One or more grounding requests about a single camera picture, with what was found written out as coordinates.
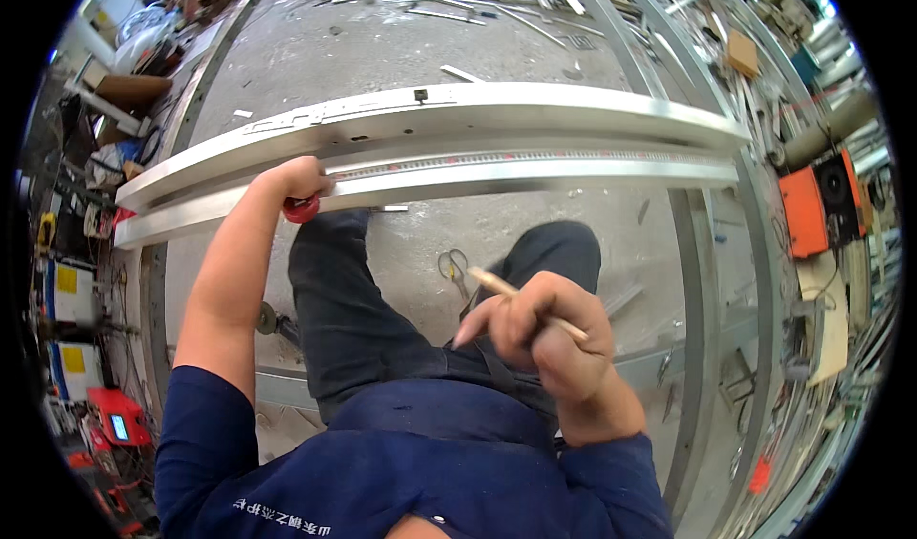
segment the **knee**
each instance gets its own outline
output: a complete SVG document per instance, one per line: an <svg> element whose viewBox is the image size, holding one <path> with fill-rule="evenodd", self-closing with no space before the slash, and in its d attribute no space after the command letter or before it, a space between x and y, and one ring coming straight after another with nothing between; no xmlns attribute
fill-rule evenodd
<svg viewBox="0 0 917 539"><path fill-rule="evenodd" d="M582 254L595 256L601 254L599 239L587 224L579 223L579 221L553 221L535 227L532 232L537 232L539 239L543 238L552 245L573 247Z"/></svg>

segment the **man's right hand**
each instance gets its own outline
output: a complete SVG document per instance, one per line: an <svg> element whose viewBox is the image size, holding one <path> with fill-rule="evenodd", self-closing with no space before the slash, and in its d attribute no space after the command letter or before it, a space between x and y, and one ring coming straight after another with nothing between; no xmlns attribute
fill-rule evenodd
<svg viewBox="0 0 917 539"><path fill-rule="evenodd" d="M558 316L589 340L577 344L561 328L544 326ZM487 327L497 354L522 370L537 370L556 399L557 418L573 446L609 441L646 430L643 407L613 366L612 327L602 302L578 284L541 271L512 298L493 296L471 311L456 333L462 346Z"/></svg>

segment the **person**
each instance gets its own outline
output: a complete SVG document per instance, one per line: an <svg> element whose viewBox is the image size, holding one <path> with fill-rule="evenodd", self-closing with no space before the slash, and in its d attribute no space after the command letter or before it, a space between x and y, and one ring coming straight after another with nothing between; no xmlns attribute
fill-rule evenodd
<svg viewBox="0 0 917 539"><path fill-rule="evenodd" d="M315 158L289 160L249 185L213 237L156 453L163 535L672 537L644 412L594 295L598 242L570 221L525 233L492 268L520 292L480 294L442 348L375 286L367 211L303 224L289 276L327 430L258 465L254 327L274 231L286 197L332 187Z"/></svg>

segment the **measuring tape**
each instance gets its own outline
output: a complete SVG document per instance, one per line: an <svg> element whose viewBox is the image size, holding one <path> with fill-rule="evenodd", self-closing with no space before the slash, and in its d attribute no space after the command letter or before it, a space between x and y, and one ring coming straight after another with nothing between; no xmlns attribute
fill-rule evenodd
<svg viewBox="0 0 917 539"><path fill-rule="evenodd" d="M463 153L461 155L433 157L429 159L412 159L394 163L383 163L368 167L359 167L332 173L335 180L353 180L376 177L389 173L409 170L441 169L461 165L480 165L506 161L547 161L563 159L615 159L623 161L650 161L657 163L687 163L695 165L723 166L720 159L682 155L677 153L656 153L652 151L613 151L613 150L575 150L575 151L522 151L522 152L484 152Z"/></svg>

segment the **welding machine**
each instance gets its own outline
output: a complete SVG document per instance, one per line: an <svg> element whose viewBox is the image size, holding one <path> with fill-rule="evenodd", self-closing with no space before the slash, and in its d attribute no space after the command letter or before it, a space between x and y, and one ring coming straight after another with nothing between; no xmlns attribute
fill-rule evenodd
<svg viewBox="0 0 917 539"><path fill-rule="evenodd" d="M789 251L807 258L865 236L856 175L846 149L779 180Z"/></svg>

